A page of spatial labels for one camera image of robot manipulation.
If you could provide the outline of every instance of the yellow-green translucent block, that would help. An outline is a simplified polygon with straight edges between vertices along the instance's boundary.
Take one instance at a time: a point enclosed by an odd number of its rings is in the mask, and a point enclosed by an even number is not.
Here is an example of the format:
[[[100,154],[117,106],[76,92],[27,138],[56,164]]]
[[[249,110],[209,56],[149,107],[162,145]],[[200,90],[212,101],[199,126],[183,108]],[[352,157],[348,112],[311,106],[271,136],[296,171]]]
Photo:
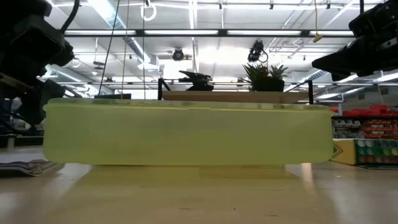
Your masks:
[[[45,110],[44,152],[54,162],[297,164],[333,152],[326,106],[54,99]]]

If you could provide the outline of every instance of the store ceiling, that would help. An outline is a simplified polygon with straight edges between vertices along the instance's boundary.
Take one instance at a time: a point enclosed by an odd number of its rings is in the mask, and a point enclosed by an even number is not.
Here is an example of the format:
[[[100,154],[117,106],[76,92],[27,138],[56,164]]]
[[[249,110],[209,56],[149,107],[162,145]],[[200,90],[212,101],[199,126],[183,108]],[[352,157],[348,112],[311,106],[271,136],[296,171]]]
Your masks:
[[[267,9],[270,1],[260,0],[222,0],[224,5],[224,28],[225,29],[281,29],[287,19],[293,14],[285,29],[314,29],[315,10],[303,10],[304,7],[312,6],[312,0],[275,0],[274,10]],[[326,0],[318,0],[323,5],[318,9],[319,29],[343,29],[348,30],[348,23],[359,14],[359,1],[353,0],[331,0],[331,9],[325,9]],[[366,7],[371,7],[383,1],[366,1]],[[73,1],[52,0],[54,9],[46,20],[56,28],[60,28],[72,10]],[[174,7],[156,6],[157,15],[151,21],[144,21],[141,17],[143,1],[130,1],[133,6],[127,7],[127,0],[120,1],[120,18],[127,23],[129,29],[190,29],[190,13],[188,0],[152,0],[152,4],[174,5]],[[221,29],[222,10],[219,10],[219,0],[198,0],[197,24],[195,29]],[[70,29],[109,29],[109,25],[99,13],[89,5],[87,1],[81,1],[78,14],[69,27]],[[147,17],[152,15],[152,9],[146,9]],[[236,81],[238,77],[245,77],[242,64],[247,62],[249,48],[253,45],[255,37],[197,37],[199,72],[212,75],[218,82]],[[271,37],[260,38],[267,46],[273,40]],[[89,79],[100,81],[101,70],[95,70],[93,61],[105,61],[105,53],[108,49],[110,38],[98,39],[97,56],[96,39],[92,37],[68,37],[67,40],[74,46],[74,52],[80,62],[72,62],[68,68],[86,76]],[[157,55],[160,64],[168,69],[165,76],[170,78],[183,77],[174,71],[192,70],[192,61],[181,63],[171,60],[170,52],[176,47],[181,47],[185,54],[193,53],[191,37],[146,37],[136,38],[138,43],[148,54]],[[336,52],[341,47],[350,43],[352,38],[324,38],[314,44],[311,39],[298,38],[276,38],[268,50],[269,63],[272,65],[284,64],[289,67],[287,82],[298,82],[313,72],[311,62],[316,58]],[[298,45],[303,44],[301,50],[292,56]],[[106,77],[121,77],[123,70],[125,76],[136,77],[137,80],[156,80],[161,72],[146,71],[145,74],[137,66],[140,63],[132,50],[127,46],[126,67],[124,63],[125,41],[122,38],[113,38],[110,56],[106,66]],[[321,82],[331,82],[330,77],[323,77]]]

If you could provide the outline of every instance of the potted plant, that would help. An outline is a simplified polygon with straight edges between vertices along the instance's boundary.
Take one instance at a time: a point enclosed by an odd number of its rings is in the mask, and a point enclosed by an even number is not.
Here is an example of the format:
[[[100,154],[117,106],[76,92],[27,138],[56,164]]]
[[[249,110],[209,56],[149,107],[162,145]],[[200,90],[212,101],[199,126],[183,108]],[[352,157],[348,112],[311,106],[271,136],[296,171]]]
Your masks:
[[[252,91],[283,91],[285,87],[285,81],[283,81],[283,73],[288,69],[281,65],[279,68],[271,66],[271,71],[268,71],[268,67],[263,64],[258,65],[243,65],[246,75],[248,76],[248,82],[251,83]]]

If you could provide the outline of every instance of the wooden shelf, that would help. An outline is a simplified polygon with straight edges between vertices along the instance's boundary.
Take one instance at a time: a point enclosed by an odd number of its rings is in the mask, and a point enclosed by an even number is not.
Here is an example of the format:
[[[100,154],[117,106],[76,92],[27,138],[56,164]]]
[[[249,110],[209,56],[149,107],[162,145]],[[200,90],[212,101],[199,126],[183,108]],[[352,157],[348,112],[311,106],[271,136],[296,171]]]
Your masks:
[[[177,101],[212,101],[237,103],[296,103],[308,98],[308,93],[284,92],[223,92],[223,91],[163,91],[163,99]]]

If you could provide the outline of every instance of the wooden floor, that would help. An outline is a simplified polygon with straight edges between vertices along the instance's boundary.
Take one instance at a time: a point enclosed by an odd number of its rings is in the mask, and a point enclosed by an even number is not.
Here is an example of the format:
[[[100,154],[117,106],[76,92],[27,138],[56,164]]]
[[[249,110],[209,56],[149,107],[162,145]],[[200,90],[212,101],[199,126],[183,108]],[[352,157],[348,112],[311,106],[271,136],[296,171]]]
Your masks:
[[[398,172],[67,164],[0,179],[0,223],[397,223]]]

